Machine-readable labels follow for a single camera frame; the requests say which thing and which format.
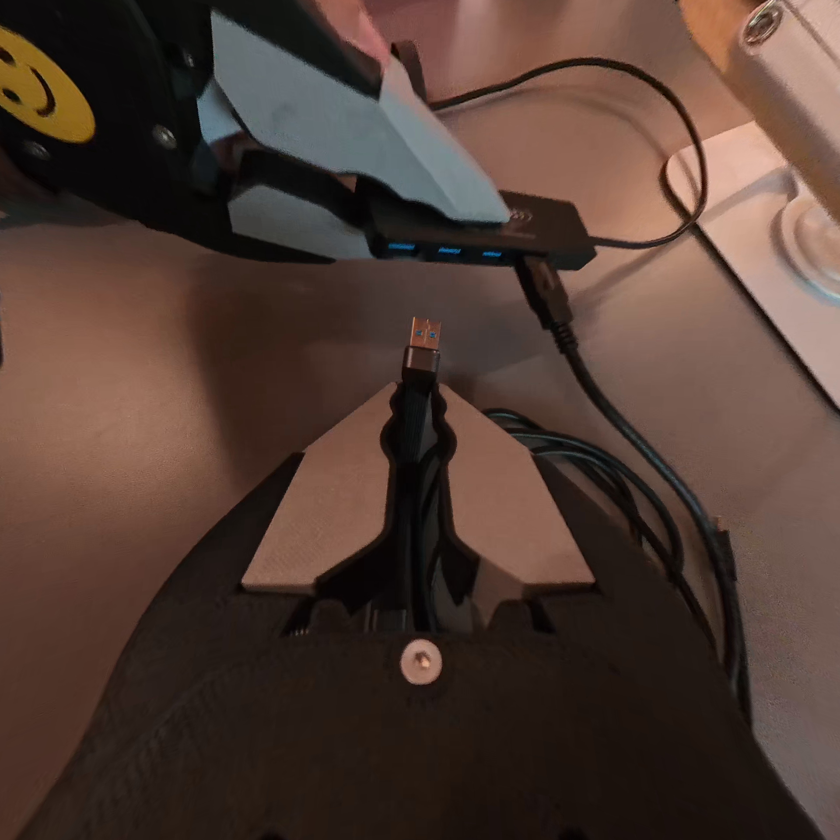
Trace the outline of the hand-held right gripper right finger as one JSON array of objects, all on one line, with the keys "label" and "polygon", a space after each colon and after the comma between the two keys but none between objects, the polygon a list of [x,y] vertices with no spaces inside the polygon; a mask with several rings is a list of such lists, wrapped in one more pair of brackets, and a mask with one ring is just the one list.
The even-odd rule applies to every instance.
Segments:
[{"label": "hand-held right gripper right finger", "polygon": [[455,537],[477,560],[467,595],[483,625],[499,604],[588,592],[594,574],[528,448],[447,385],[443,421]]}]

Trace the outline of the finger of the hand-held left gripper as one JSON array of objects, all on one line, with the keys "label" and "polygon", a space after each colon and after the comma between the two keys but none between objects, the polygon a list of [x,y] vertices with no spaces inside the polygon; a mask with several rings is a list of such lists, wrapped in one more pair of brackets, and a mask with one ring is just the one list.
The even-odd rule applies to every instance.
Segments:
[{"label": "finger of the hand-held left gripper", "polygon": [[492,180],[415,93],[397,58],[368,95],[221,12],[209,19],[213,74],[196,103],[208,144],[241,130],[326,172],[367,176],[457,223],[509,220]]},{"label": "finger of the hand-held left gripper", "polygon": [[235,234],[271,245],[331,260],[372,258],[354,185],[277,152],[242,154],[228,217]]}]

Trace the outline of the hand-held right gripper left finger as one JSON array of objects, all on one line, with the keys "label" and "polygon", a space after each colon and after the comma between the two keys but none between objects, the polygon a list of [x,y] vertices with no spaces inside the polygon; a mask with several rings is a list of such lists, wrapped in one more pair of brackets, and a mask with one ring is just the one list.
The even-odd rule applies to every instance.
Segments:
[{"label": "hand-held right gripper left finger", "polygon": [[382,535],[391,468],[382,431],[396,388],[385,385],[306,447],[241,579],[247,591],[314,595]]}]

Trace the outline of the black USB hub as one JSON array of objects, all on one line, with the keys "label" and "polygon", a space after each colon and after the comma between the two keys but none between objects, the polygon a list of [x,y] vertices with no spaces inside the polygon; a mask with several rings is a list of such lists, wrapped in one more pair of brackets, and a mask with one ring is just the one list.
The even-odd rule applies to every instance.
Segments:
[{"label": "black USB hub", "polygon": [[461,223],[420,203],[374,191],[365,198],[365,236],[376,259],[429,264],[512,267],[520,259],[546,260],[558,270],[580,270],[595,244],[572,203],[502,192],[506,223]]}]

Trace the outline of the white sign stand base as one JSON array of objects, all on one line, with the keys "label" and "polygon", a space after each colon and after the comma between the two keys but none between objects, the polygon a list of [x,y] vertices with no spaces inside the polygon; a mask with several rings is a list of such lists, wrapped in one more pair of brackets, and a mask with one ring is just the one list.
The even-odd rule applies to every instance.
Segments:
[{"label": "white sign stand base", "polygon": [[699,230],[839,407],[838,223],[755,122],[702,145]]}]

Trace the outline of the wooden sign board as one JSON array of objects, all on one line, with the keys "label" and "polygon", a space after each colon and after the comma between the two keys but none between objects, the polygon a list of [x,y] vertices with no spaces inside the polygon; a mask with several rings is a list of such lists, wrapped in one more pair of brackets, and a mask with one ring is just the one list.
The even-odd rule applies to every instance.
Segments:
[{"label": "wooden sign board", "polygon": [[678,2],[694,43],[834,221],[838,2]]}]

